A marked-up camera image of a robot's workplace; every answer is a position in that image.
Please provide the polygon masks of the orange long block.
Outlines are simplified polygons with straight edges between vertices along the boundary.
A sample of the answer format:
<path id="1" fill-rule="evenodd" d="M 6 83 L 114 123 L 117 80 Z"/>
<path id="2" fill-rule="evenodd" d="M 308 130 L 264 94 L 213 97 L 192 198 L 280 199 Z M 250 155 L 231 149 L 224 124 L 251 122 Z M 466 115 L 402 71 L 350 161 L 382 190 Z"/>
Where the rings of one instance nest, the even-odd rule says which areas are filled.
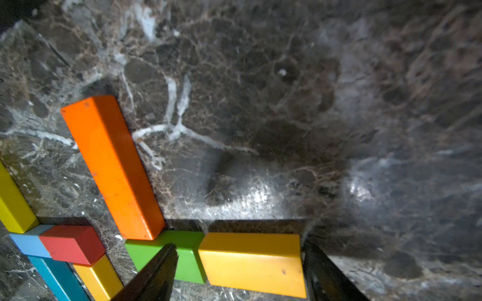
<path id="1" fill-rule="evenodd" d="M 120 234 L 155 239 L 166 223 L 115 97 L 89 97 L 60 112 Z"/>

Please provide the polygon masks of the teal long block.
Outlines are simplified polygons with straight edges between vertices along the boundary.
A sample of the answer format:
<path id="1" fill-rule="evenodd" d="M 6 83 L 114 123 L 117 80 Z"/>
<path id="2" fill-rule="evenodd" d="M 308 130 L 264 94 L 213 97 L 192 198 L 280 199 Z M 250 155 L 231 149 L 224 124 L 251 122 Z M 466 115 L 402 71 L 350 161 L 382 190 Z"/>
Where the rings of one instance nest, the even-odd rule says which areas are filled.
<path id="1" fill-rule="evenodd" d="M 90 300 L 67 263 L 45 257 L 27 257 L 58 300 Z"/>

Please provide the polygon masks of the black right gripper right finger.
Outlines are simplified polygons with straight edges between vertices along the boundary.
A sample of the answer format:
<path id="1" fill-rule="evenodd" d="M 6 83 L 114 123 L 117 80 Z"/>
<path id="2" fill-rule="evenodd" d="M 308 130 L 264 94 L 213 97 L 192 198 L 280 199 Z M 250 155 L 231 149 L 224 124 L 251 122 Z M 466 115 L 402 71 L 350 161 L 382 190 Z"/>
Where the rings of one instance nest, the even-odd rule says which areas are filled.
<path id="1" fill-rule="evenodd" d="M 369 301 L 315 242 L 306 240 L 303 252 L 303 270 L 310 300 Z"/>

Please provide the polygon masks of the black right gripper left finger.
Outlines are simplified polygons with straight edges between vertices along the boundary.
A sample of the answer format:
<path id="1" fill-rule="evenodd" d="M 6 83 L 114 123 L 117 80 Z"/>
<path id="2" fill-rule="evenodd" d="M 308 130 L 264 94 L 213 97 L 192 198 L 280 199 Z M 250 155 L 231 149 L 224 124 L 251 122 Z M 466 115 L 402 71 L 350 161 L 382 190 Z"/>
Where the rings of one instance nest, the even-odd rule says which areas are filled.
<path id="1" fill-rule="evenodd" d="M 112 301 L 170 300 L 177 264 L 176 246 L 167 244 Z"/>

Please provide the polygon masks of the small yellow block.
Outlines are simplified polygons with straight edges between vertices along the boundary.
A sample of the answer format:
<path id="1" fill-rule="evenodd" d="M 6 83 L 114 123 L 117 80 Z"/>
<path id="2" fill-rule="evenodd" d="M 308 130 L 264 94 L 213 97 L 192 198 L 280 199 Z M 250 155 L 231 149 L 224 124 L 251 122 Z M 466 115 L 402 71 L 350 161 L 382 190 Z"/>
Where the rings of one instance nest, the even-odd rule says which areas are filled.
<path id="1" fill-rule="evenodd" d="M 198 253 L 211 285 L 307 297 L 299 235 L 208 233 Z"/>

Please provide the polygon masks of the red short block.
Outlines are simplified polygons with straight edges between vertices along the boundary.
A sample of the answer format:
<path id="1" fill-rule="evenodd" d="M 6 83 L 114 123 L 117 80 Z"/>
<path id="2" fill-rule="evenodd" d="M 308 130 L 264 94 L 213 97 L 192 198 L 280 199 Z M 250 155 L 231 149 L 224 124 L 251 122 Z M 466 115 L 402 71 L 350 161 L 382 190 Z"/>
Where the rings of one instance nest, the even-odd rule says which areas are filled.
<path id="1" fill-rule="evenodd" d="M 39 236 L 52 259 L 92 265 L 105 254 L 105 247 L 92 226 L 57 225 Z"/>

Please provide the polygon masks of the green block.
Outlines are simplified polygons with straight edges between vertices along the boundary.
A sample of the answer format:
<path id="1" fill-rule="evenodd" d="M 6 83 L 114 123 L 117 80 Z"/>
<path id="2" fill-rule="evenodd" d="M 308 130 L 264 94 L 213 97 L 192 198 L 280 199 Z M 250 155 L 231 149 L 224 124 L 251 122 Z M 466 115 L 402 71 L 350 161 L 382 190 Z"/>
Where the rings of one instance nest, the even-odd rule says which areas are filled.
<path id="1" fill-rule="evenodd" d="M 174 244 L 178 254 L 175 280 L 204 284 L 207 276 L 198 249 L 205 237 L 202 232 L 164 230 L 154 240 L 127 240 L 126 250 L 137 271 L 141 271 L 167 244 Z"/>

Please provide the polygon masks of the light blue short block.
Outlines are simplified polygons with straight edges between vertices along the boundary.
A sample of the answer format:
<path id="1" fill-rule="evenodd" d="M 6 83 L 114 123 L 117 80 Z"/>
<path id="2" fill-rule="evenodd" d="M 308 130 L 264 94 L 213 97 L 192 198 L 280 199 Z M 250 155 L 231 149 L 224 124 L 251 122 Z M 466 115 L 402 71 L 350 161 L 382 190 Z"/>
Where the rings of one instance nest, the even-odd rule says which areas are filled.
<path id="1" fill-rule="evenodd" d="M 40 224 L 24 234 L 10 233 L 9 236 L 15 242 L 21 253 L 36 257 L 51 258 L 50 253 L 40 240 L 40 235 L 53 225 Z"/>

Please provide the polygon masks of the yellow long block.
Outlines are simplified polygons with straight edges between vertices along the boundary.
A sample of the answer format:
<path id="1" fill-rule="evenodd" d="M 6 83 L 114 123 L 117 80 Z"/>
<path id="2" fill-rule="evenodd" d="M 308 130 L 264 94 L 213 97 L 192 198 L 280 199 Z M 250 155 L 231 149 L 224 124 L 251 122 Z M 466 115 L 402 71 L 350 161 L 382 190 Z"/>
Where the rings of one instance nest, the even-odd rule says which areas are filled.
<path id="1" fill-rule="evenodd" d="M 40 224 L 7 169 L 1 163 L 1 222 L 11 233 L 23 234 Z"/>

